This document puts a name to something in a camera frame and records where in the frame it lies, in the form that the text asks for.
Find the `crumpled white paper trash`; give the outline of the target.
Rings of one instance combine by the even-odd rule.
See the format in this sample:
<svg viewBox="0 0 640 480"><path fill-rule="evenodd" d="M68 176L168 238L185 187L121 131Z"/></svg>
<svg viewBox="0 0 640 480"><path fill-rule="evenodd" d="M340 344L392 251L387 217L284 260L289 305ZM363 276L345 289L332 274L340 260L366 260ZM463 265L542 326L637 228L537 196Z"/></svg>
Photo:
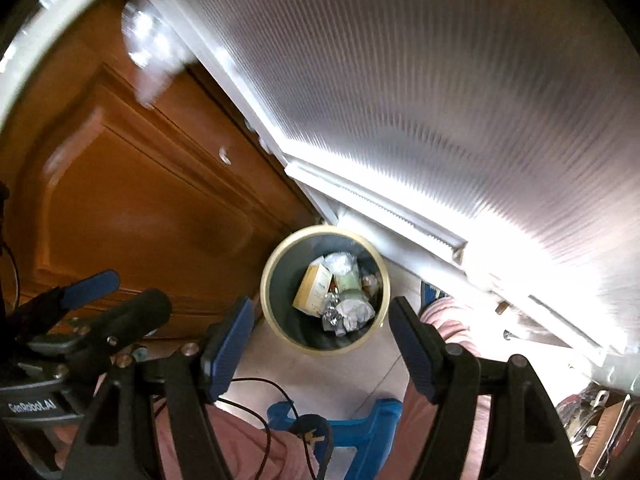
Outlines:
<svg viewBox="0 0 640 480"><path fill-rule="evenodd" d="M360 330L375 317L372 306L361 299L345 299L336 306L336 310L347 333Z"/></svg>

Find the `ribbed glass sliding door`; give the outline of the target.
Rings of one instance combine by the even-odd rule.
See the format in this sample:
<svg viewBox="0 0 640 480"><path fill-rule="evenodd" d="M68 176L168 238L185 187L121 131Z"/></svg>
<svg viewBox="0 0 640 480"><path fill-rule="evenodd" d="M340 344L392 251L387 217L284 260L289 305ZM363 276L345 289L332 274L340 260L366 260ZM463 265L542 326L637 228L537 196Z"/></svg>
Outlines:
<svg viewBox="0 0 640 480"><path fill-rule="evenodd" d="M280 152L639 345L639 53L602 0L150 0Z"/></svg>

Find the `yellow cardboard box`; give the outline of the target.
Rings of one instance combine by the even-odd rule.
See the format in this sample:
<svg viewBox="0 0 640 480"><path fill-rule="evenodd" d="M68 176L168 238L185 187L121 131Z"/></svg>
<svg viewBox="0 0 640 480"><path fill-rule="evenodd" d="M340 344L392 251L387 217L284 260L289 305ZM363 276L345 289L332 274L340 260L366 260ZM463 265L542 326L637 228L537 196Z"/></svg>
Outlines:
<svg viewBox="0 0 640 480"><path fill-rule="evenodd" d="M323 263L311 263L297 289L293 308L318 318L332 278L331 271Z"/></svg>

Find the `white cabinet knob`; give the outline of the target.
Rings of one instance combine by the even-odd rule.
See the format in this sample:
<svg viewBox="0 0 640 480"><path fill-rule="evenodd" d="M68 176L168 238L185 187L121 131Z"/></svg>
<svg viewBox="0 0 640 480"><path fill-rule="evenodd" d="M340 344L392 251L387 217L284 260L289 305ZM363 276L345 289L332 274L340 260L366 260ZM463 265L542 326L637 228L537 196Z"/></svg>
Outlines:
<svg viewBox="0 0 640 480"><path fill-rule="evenodd" d="M227 151L227 149L226 149L224 146L222 146L222 147L219 149L219 151L218 151L218 156L219 156L220 160L221 160L225 165L227 165L227 166L231 166L231 165L232 165L232 161L231 161L231 159L229 158L228 151Z"/></svg>

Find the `brown wooden cabinet door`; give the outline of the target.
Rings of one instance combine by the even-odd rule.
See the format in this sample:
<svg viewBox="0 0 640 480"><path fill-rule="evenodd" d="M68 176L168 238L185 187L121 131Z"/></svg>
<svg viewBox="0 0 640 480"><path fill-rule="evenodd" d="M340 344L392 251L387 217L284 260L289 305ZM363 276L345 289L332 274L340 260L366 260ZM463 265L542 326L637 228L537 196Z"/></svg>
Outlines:
<svg viewBox="0 0 640 480"><path fill-rule="evenodd" d="M126 3L98 0L73 22L2 129L15 256L2 263L3 289L26 301L112 269L119 290L81 316L153 287L172 304L157 337L190 338L255 297L273 249L317 215L202 66L154 105L137 101Z"/></svg>

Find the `round trash bin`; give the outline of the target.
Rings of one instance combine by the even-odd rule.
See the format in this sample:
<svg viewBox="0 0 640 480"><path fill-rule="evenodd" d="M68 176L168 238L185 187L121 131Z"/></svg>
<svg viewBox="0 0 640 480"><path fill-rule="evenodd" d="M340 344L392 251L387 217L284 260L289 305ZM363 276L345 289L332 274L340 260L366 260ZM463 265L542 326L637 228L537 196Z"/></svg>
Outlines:
<svg viewBox="0 0 640 480"><path fill-rule="evenodd" d="M335 226L310 226L269 257L260 282L262 313L298 350L349 352L379 330L390 306L390 276L374 246Z"/></svg>

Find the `blue plastic stool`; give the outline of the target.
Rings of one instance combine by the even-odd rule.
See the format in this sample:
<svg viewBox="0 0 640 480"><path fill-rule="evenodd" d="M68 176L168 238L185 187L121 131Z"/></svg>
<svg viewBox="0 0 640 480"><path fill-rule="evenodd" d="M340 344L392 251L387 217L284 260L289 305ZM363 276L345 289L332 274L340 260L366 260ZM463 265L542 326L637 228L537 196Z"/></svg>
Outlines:
<svg viewBox="0 0 640 480"><path fill-rule="evenodd" d="M319 415L290 417L291 402L279 402L268 408L269 428L295 434L300 430L318 429L316 444L308 443L318 463L316 479L326 478L333 451L336 448L354 448L345 479L375 479L392 449L396 429L402 412L402 403L396 399L378 399L368 416L360 419L326 420Z"/></svg>

